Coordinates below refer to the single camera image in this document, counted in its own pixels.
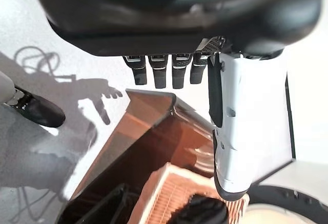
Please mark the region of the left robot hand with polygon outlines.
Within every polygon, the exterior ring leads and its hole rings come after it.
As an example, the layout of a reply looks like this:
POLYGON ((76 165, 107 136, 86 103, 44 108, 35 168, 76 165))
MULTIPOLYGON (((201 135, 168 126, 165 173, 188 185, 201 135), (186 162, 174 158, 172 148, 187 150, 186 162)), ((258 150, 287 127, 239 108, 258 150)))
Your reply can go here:
POLYGON ((284 48, 315 28, 322 0, 39 0, 52 29, 96 56, 122 56, 139 85, 145 62, 155 85, 172 59, 172 83, 192 61, 191 82, 208 70, 214 180, 236 201, 249 189, 260 160, 260 133, 284 94, 284 48))

